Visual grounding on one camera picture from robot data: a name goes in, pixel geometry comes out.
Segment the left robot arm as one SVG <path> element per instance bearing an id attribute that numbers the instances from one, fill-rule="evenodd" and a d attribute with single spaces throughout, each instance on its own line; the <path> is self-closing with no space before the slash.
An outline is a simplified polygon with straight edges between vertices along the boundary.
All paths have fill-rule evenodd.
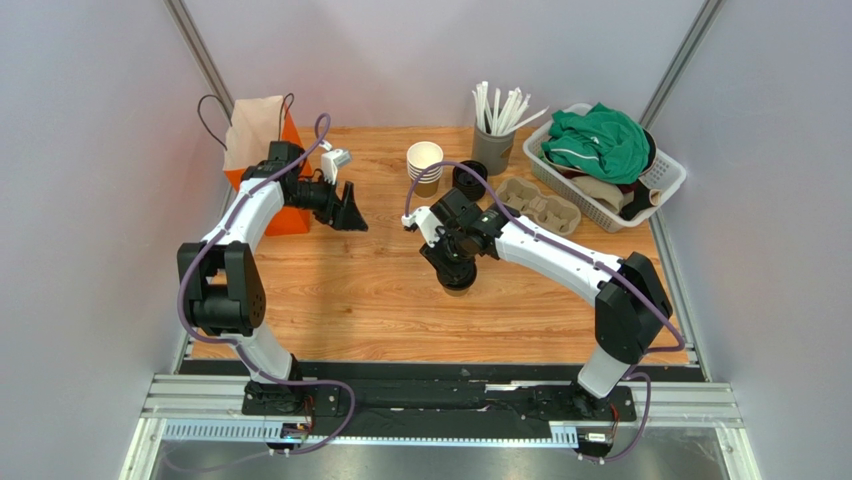
<path id="1" fill-rule="evenodd" d="M 240 178 L 235 202 L 198 242 L 177 252 L 180 278 L 177 307 L 182 326 L 194 339 L 229 346 L 257 385 L 269 385 L 301 398 L 303 380 L 295 356 L 265 325 L 266 294 L 254 252 L 275 215 L 285 207 L 308 211 L 337 231 L 367 231 L 354 198 L 354 185 L 337 186 L 348 150 L 320 142 L 321 173 L 305 177 L 308 153 L 288 141 L 273 141 L 265 160 Z"/>

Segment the black cup lid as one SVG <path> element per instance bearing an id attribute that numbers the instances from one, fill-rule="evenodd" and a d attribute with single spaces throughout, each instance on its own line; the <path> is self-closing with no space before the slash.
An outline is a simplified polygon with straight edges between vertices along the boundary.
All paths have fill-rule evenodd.
<path id="1" fill-rule="evenodd" d="M 476 281 L 477 273 L 474 261 L 444 264 L 436 268 L 436 277 L 443 288 L 470 288 Z"/>

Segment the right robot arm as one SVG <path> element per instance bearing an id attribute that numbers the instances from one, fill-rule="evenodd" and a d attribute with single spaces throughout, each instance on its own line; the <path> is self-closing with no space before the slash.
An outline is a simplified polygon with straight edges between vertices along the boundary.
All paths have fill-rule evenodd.
<path id="1" fill-rule="evenodd" d="M 525 267 L 568 288 L 594 309 L 597 345 L 568 394 L 582 417 L 611 411 L 616 385 L 670 327 L 673 307 L 652 262 L 637 252 L 626 258 L 555 237 L 501 201 L 487 209 L 451 189 L 431 206 L 407 210 L 403 228 L 420 232 L 421 255 L 447 292 L 468 290 L 476 260 L 489 256 Z"/>

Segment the orange paper bag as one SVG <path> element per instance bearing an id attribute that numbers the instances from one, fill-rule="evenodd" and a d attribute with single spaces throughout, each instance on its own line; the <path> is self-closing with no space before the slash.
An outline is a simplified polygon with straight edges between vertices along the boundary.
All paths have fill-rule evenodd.
<path id="1" fill-rule="evenodd" d="M 225 136 L 223 172 L 238 191 L 252 174 L 268 177 L 297 159 L 304 145 L 291 115 L 294 95 L 240 99 L 235 102 Z"/>

